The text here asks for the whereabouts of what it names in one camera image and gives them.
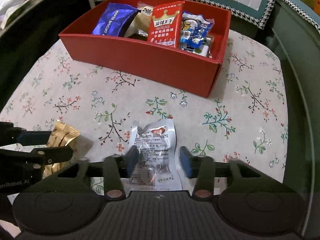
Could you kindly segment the gold brown snack packet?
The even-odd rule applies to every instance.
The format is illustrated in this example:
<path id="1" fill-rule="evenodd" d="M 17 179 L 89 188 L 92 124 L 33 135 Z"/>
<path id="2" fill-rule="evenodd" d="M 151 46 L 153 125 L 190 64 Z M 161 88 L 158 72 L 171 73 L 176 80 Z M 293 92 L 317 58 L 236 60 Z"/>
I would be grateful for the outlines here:
<path id="1" fill-rule="evenodd" d="M 46 144 L 47 147 L 60 147 L 60 146 L 74 146 L 76 138 L 80 135 L 80 131 L 68 124 L 64 124 L 60 121 L 55 123 L 55 127 L 51 132 L 51 135 Z M 68 161 L 58 161 L 57 163 L 50 163 L 46 165 L 43 172 L 43 178 L 63 169 Z"/>

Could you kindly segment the white silver snack packet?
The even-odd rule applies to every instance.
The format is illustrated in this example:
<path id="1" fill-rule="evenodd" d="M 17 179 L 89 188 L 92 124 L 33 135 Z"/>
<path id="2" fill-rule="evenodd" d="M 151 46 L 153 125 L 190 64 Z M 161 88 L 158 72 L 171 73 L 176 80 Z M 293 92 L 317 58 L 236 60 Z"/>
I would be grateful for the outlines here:
<path id="1" fill-rule="evenodd" d="M 138 163 L 129 177 L 131 190 L 179 191 L 182 189 L 175 164 L 176 132 L 171 119 L 141 128 L 134 122 L 130 146 L 138 150 Z"/>

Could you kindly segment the blue white candy packet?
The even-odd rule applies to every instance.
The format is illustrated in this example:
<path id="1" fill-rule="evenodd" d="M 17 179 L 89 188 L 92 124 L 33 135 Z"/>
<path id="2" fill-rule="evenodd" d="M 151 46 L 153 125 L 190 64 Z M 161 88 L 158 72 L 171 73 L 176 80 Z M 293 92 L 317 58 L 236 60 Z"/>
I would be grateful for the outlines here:
<path id="1" fill-rule="evenodd" d="M 192 54 L 212 57 L 210 49 L 214 35 L 210 34 L 215 21 L 205 19 L 202 15 L 195 15 L 184 11 L 182 14 L 179 48 Z"/>

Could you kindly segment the red crown snack packet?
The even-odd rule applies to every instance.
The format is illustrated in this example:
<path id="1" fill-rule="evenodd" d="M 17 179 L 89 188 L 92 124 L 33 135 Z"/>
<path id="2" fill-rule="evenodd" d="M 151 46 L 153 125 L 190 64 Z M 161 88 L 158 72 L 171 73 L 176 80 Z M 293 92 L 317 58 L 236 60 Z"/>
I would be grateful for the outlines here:
<path id="1" fill-rule="evenodd" d="M 150 43 L 178 48 L 184 1 L 154 7 L 149 27 Z"/>

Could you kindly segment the clear bun pastry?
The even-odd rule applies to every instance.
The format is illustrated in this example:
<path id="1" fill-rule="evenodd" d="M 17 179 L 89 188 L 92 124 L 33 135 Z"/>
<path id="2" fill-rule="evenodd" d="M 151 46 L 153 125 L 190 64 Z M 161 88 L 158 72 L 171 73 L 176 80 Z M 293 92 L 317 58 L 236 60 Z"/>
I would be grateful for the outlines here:
<path id="1" fill-rule="evenodd" d="M 135 16 L 127 29 L 124 37 L 131 37 L 132 35 L 148 36 L 149 27 L 152 19 L 153 6 L 138 2 L 137 8 L 140 12 Z"/>

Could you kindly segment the dark blue wafer biscuit packet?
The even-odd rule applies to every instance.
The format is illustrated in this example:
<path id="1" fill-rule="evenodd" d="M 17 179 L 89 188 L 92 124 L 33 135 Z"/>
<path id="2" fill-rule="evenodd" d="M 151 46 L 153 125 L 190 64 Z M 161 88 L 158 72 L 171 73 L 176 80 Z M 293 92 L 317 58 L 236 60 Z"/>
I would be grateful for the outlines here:
<path id="1" fill-rule="evenodd" d="M 124 37 L 140 10 L 128 4 L 109 3 L 92 35 Z"/>

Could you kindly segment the floral tablecloth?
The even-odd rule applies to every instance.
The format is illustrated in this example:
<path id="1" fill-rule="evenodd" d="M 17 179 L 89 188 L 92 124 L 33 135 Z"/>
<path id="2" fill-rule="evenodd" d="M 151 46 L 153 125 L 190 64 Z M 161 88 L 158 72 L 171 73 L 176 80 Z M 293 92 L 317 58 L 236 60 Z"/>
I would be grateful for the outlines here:
<path id="1" fill-rule="evenodd" d="M 172 120 L 177 147 L 215 161 L 240 159 L 283 181 L 288 114 L 278 57 L 230 31 L 208 98 L 131 74 L 74 61 L 61 41 L 33 65 L 1 110 L 1 120 L 33 131 L 57 121 L 80 131 L 74 160 L 125 154 L 132 125 Z"/>

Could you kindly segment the dark side table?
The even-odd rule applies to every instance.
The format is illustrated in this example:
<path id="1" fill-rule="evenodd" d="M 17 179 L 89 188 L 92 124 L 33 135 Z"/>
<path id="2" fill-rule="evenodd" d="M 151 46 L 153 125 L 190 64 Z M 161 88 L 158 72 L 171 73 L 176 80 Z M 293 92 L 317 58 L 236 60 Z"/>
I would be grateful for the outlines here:
<path id="1" fill-rule="evenodd" d="M 93 0 L 30 0 L 22 7 L 1 30 L 1 107 L 59 33 L 94 6 Z"/>

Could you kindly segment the red cardboard box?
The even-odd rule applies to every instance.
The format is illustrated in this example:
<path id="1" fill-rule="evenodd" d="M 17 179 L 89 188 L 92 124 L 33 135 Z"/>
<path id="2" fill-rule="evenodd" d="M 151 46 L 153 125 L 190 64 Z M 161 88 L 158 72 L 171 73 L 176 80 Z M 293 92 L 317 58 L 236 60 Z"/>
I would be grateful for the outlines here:
<path id="1" fill-rule="evenodd" d="M 98 36 L 91 32 L 109 3 L 135 6 L 138 2 L 159 5 L 176 0 L 105 0 L 75 20 L 59 37 L 72 59 L 120 70 L 207 98 L 221 73 L 231 11 L 192 0 L 184 10 L 214 19 L 212 57 L 192 54 L 132 38 Z"/>

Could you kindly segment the green sofa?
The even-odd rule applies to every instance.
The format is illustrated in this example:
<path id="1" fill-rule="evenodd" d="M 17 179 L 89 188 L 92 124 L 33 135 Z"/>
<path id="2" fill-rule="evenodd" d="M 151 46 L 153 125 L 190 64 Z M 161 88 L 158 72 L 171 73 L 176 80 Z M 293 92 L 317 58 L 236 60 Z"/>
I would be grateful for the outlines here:
<path id="1" fill-rule="evenodd" d="M 272 30 L 289 115 L 283 182 L 306 200 L 300 233 L 319 239 L 319 33 L 281 0 Z"/>

